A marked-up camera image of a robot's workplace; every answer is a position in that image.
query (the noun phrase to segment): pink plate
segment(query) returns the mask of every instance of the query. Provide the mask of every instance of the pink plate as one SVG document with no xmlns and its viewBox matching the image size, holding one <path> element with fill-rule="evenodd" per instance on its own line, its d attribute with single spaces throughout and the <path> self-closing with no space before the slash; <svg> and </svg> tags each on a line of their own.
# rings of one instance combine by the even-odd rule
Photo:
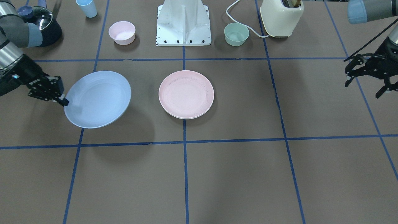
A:
<svg viewBox="0 0 398 224">
<path fill-rule="evenodd" d="M 206 113 L 214 100 L 214 89 L 202 74 L 183 70 L 167 76 L 160 84 L 163 109 L 180 119 L 193 119 Z"/>
</svg>

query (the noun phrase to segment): light blue plastic cup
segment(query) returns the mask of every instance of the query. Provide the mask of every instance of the light blue plastic cup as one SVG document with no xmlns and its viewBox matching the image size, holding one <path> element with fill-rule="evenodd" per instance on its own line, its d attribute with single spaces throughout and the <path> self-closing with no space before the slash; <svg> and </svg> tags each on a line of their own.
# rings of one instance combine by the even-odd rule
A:
<svg viewBox="0 0 398 224">
<path fill-rule="evenodd" d="M 87 17 L 93 18 L 97 15 L 97 8 L 93 0 L 76 0 L 76 3 Z"/>
<path fill-rule="evenodd" d="M 249 29 L 240 23 L 228 24 L 224 29 L 225 41 L 231 46 L 241 46 L 249 37 Z"/>
</svg>

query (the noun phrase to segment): plate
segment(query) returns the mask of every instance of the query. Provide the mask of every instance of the plate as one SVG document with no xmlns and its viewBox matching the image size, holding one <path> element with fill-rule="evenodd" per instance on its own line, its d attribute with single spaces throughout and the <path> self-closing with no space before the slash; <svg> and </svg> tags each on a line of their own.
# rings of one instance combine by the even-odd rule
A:
<svg viewBox="0 0 398 224">
<path fill-rule="evenodd" d="M 205 114 L 213 104 L 210 81 L 195 71 L 177 71 L 167 76 L 159 87 L 159 101 L 170 115 L 194 119 Z"/>
<path fill-rule="evenodd" d="M 131 99 L 129 82 L 113 71 L 98 71 L 77 81 L 66 95 L 70 122 L 82 128 L 100 128 L 116 121 Z"/>
</svg>

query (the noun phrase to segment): white cable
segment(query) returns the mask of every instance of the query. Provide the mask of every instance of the white cable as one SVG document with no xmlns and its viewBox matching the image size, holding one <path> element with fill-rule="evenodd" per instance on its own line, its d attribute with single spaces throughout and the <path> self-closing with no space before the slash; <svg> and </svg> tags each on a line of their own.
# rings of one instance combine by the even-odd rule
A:
<svg viewBox="0 0 398 224">
<path fill-rule="evenodd" d="M 232 6 L 234 6 L 236 3 L 238 3 L 239 1 L 240 1 L 240 0 L 237 0 L 236 2 L 232 3 L 232 5 L 230 5 L 230 6 L 225 10 L 225 13 L 228 15 L 228 17 L 229 17 L 230 19 L 232 19 L 234 22 L 239 23 L 239 24 L 242 24 L 242 25 L 246 26 L 247 28 L 251 29 L 251 31 L 253 31 L 258 37 L 261 37 L 261 38 L 269 37 L 269 35 L 261 36 L 261 35 L 258 34 L 256 31 L 254 31 L 254 29 L 251 28 L 250 26 L 245 25 L 245 24 L 243 24 L 243 23 L 240 23 L 240 22 L 236 21 L 234 18 L 232 18 L 232 16 L 228 13 L 228 10 L 229 10 Z"/>
</svg>

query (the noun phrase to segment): white mounting plate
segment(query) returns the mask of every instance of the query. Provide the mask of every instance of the white mounting plate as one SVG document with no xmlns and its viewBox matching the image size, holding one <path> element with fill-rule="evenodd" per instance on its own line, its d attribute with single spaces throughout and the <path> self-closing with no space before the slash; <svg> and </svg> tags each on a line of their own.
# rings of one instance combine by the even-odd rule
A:
<svg viewBox="0 0 398 224">
<path fill-rule="evenodd" d="M 158 17 L 163 5 L 158 7 Z M 207 16 L 209 16 L 209 8 L 204 6 Z M 171 29 L 164 25 L 157 26 L 156 29 L 156 46 L 207 46 L 211 44 L 210 24 L 206 26 L 196 26 L 186 34 L 175 29 Z"/>
</svg>

